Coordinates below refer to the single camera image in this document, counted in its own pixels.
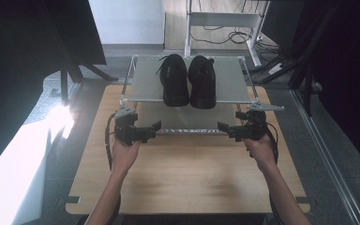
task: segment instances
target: wrist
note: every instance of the wrist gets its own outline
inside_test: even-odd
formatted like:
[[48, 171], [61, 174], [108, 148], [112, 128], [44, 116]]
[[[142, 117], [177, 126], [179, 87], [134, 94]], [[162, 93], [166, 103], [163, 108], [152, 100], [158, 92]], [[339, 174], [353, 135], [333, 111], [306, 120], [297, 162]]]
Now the wrist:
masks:
[[124, 170], [120, 167], [113, 167], [111, 171], [111, 177], [113, 178], [119, 178], [119, 179], [125, 179], [125, 177], [128, 175], [128, 170]]
[[259, 169], [264, 176], [277, 175], [279, 173], [279, 168], [276, 164], [260, 165]]

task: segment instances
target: forearm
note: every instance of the forearm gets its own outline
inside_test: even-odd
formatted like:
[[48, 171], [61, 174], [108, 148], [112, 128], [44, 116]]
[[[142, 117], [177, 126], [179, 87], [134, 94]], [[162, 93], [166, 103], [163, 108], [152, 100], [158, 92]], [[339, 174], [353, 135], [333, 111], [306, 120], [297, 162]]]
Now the forearm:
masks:
[[106, 187], [85, 224], [107, 224], [118, 203], [125, 177], [124, 172], [111, 173]]
[[266, 169], [263, 174], [271, 198], [284, 224], [310, 224], [280, 174], [278, 167], [272, 166]]

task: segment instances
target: human arm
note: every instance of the human arm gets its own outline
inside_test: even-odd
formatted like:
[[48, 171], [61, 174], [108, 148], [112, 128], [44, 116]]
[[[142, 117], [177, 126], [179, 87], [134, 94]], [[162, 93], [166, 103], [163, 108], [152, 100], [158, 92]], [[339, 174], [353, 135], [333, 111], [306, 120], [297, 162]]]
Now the human arm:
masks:
[[139, 153], [142, 142], [126, 146], [121, 141], [111, 138], [112, 171], [106, 187], [85, 224], [107, 224], [110, 220], [128, 170], [133, 165]]
[[265, 134], [258, 141], [244, 139], [243, 142], [264, 175], [270, 196], [284, 224], [310, 224], [276, 165], [269, 137]]

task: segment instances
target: metal frame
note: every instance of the metal frame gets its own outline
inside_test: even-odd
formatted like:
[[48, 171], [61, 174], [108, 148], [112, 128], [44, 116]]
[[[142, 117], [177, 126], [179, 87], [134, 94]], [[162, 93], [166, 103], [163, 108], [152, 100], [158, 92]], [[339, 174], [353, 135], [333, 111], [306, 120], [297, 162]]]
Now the metal frame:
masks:
[[[123, 83], [123, 89], [122, 89], [122, 94], [121, 97], [119, 99], [121, 106], [124, 106], [127, 102], [133, 102], [134, 103], [134, 109], [137, 109], [137, 103], [139, 102], [139, 100], [129, 100], [128, 98], [126, 98], [125, 93], [127, 91], [127, 86], [130, 82], [132, 82], [132, 80], [129, 78], [130, 74], [134, 74], [137, 68], [137, 60], [138, 60], [138, 56], [137, 54], [133, 55], [130, 61], [130, 65], [128, 68], [128, 72], [127, 72], [127, 76], [125, 78], [125, 81]], [[248, 107], [252, 110], [257, 110], [257, 111], [283, 111], [284, 107], [279, 107], [279, 106], [273, 106], [273, 105], [268, 105], [268, 104], [263, 104], [260, 102], [258, 93], [256, 91], [256, 87], [254, 86], [250, 74], [248, 72], [248, 67], [247, 67], [247, 63], [246, 63], [246, 58], [244, 56], [238, 56], [237, 57], [239, 60], [239, 66], [241, 68], [244, 68], [245, 71], [247, 72], [246, 74], [246, 78], [247, 78], [247, 84], [246, 86], [248, 86], [248, 84], [250, 85], [250, 87], [252, 88], [253, 91], [253, 96], [254, 99], [253, 100], [249, 100], [249, 101], [218, 101], [217, 103], [224, 103], [224, 104], [235, 104], [237, 107], [237, 110], [239, 112], [241, 112], [241, 104], [248, 104]], [[146, 100], [146, 99], [141, 99], [140, 102], [160, 102], [163, 101], [163, 99], [161, 100], [156, 100], [156, 99], [152, 99], [152, 100]], [[201, 128], [201, 129], [178, 129], [178, 128], [163, 128], [161, 130], [159, 130], [157, 133], [160, 134], [225, 134], [224, 132], [219, 131], [218, 129], [208, 129], [208, 128]]]
[[312, 140], [317, 146], [317, 150], [321, 156], [322, 162], [332, 178], [333, 184], [336, 187], [337, 193], [342, 200], [347, 213], [352, 220], [352, 224], [360, 224], [360, 205], [355, 199], [346, 179], [334, 161], [328, 146], [326, 145], [320, 131], [317, 129], [313, 119], [306, 113], [303, 107], [303, 99], [297, 90], [291, 90], [292, 97], [297, 106], [303, 121], [306, 124], [307, 130], [311, 135]]
[[211, 13], [211, 12], [192, 12], [192, 0], [187, 0], [187, 31], [184, 55], [191, 55], [191, 26], [234, 26], [250, 27], [254, 30], [252, 38], [247, 41], [247, 47], [250, 51], [255, 67], [261, 67], [262, 62], [256, 53], [255, 44], [263, 25], [265, 11], [269, 1], [263, 2], [262, 11], [259, 14], [246, 13]]

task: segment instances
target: metal rack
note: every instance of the metal rack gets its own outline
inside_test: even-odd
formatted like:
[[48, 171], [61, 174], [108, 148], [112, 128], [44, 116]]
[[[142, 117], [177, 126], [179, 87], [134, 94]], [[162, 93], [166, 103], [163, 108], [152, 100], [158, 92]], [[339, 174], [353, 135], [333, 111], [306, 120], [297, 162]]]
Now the metal rack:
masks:
[[[158, 133], [221, 133], [217, 130], [217, 122], [235, 125], [234, 106], [241, 111], [241, 104], [254, 107], [255, 110], [283, 110], [281, 107], [261, 104], [250, 76], [244, 76], [248, 71], [245, 57], [212, 56], [215, 60], [217, 105], [211, 110], [185, 107], [168, 107], [163, 103], [163, 86], [159, 78], [159, 68], [163, 56], [134, 55], [124, 82], [121, 105], [133, 102], [138, 109], [138, 126], [148, 126], [156, 121], [162, 121], [162, 129]], [[187, 68], [193, 56], [184, 57]], [[127, 87], [131, 80], [131, 91]], [[247, 86], [253, 91], [251, 97]]]
[[246, 13], [216, 13], [216, 12], [192, 12], [192, 0], [187, 0], [187, 32], [186, 43], [184, 47], [184, 55], [191, 55], [191, 26], [234, 26], [234, 27], [250, 27], [253, 29], [253, 35], [247, 41], [247, 47], [255, 67], [261, 67], [262, 63], [259, 55], [254, 49], [260, 29], [263, 25], [265, 11], [267, 10], [269, 1], [262, 2], [262, 11], [259, 14]]

